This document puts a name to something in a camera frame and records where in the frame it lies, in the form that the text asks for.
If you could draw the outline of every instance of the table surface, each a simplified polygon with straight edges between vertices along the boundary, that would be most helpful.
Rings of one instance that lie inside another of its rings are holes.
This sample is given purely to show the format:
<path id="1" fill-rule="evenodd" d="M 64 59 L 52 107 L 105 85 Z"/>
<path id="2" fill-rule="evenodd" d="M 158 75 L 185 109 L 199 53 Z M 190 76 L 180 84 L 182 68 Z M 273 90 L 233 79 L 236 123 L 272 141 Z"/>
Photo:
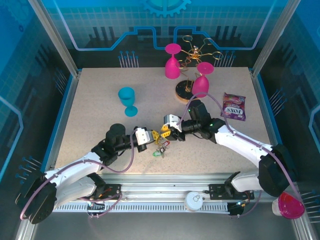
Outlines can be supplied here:
<path id="1" fill-rule="evenodd" d="M 186 73 L 195 79 L 195 67 Z M 135 126 L 160 130 L 164 116 L 181 116 L 186 104 L 177 99 L 175 87 L 185 80 L 181 75 L 170 80 L 164 68 L 84 68 L 77 86 L 70 115 L 59 150 L 56 168 L 81 158 L 105 138 L 115 123 L 126 127 L 126 134 Z M 230 119 L 228 122 L 239 132 L 264 143 L 270 143 L 257 96 L 246 67 L 217 67 L 207 75 L 209 93 L 223 103 L 224 92 L 245 96 L 246 121 Z M 127 117 L 118 91 L 123 87 L 135 90 L 138 114 Z M 218 106 L 209 97 L 201 99 L 212 118 L 220 118 Z M 147 150 L 135 150 L 134 162 L 127 173 L 206 174 L 232 173 L 253 170 L 256 167 L 233 150 L 211 141 L 187 135 L 185 142 L 171 141 L 165 158 L 153 157 L 157 148 L 149 144 Z M 129 163 L 127 150 L 111 168 L 123 170 Z"/>

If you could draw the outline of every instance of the purple snack packet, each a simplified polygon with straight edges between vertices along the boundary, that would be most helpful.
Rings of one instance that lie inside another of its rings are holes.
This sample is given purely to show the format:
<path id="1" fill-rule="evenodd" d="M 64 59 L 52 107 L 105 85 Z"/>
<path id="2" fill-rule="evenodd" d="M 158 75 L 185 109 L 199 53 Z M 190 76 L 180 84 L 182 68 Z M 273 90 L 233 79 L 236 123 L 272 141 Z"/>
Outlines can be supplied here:
<path id="1" fill-rule="evenodd" d="M 236 119 L 240 121 L 246 120 L 245 114 L 245 96 L 238 96 L 224 93 L 223 96 L 223 112 L 228 119 Z"/>

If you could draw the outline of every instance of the glass wall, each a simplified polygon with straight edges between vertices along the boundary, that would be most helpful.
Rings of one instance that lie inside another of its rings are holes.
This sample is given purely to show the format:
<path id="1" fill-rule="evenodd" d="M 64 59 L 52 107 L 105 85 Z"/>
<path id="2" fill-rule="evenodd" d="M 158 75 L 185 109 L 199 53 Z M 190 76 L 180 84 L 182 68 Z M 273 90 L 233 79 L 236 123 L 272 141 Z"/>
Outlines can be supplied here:
<path id="1" fill-rule="evenodd" d="M 44 0 L 78 68 L 163 67 L 167 44 L 188 51 L 204 38 L 219 67 L 252 67 L 287 0 Z M 178 56 L 185 58 L 185 53 Z"/>
<path id="2" fill-rule="evenodd" d="M 301 0 L 260 73 L 279 137 L 297 167 L 299 188 L 303 192 L 315 189 L 317 194 L 320 193 L 319 12 L 319 1 Z"/>
<path id="3" fill-rule="evenodd" d="M 16 194 L 43 161 L 69 79 L 26 0 L 0 0 L 0 239 L 15 239 Z"/>

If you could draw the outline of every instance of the blue plastic cup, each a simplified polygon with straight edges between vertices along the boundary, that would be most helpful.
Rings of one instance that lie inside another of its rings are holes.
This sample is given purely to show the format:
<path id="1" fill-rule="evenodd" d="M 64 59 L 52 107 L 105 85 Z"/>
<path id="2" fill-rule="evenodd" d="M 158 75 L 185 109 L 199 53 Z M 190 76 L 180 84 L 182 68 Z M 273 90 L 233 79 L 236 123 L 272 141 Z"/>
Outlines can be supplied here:
<path id="1" fill-rule="evenodd" d="M 123 87 L 119 90 L 118 96 L 121 103 L 126 106 L 124 113 L 128 117 L 133 117 L 138 113 L 138 109 L 134 106 L 135 103 L 135 90 L 131 87 Z"/>

